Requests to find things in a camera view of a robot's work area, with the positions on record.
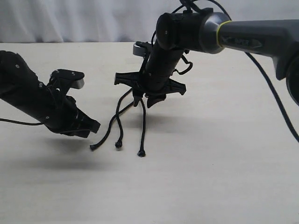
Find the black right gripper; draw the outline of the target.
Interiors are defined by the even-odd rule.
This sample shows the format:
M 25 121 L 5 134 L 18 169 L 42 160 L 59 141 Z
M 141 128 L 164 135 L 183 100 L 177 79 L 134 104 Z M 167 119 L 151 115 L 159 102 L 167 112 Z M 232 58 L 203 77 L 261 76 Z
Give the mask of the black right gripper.
M 186 92 L 185 84 L 170 79 L 184 50 L 174 48 L 164 50 L 155 45 L 149 55 L 148 61 L 142 64 L 138 72 L 116 73 L 114 84 L 124 84 L 133 89 L 133 107 L 137 107 L 143 98 L 147 98 L 147 107 L 164 101 L 166 94 Z

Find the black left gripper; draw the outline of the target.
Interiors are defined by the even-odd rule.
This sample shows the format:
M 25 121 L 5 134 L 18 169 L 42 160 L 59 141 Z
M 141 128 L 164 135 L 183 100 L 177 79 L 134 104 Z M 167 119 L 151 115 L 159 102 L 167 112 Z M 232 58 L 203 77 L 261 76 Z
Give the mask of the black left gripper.
M 46 116 L 43 124 L 53 133 L 81 138 L 97 133 L 100 128 L 100 123 L 82 112 L 71 96 L 65 96 L 52 113 Z

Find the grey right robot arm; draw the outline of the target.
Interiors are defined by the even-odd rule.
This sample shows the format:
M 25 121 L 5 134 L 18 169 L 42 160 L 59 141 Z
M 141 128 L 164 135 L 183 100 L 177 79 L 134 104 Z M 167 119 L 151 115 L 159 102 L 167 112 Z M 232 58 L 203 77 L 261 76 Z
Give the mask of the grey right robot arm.
M 144 58 L 138 72 L 116 73 L 115 84 L 133 89 L 135 102 L 148 97 L 147 106 L 167 94 L 184 94 L 186 86 L 171 79 L 186 51 L 217 54 L 225 48 L 270 57 L 276 78 L 285 80 L 291 98 L 299 100 L 298 20 L 232 21 L 206 8 L 198 13 L 164 13 L 156 24 L 156 42 L 136 42 L 133 53 Z

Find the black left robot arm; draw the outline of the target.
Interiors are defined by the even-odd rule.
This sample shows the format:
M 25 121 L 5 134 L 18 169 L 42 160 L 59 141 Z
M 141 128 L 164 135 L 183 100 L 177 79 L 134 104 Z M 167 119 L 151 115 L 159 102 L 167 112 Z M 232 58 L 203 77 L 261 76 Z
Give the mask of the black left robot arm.
M 58 69 L 49 82 L 40 81 L 25 60 L 11 51 L 0 52 L 0 98 L 45 125 L 51 132 L 87 138 L 100 123 L 82 112 L 69 89 L 84 86 L 84 73 Z

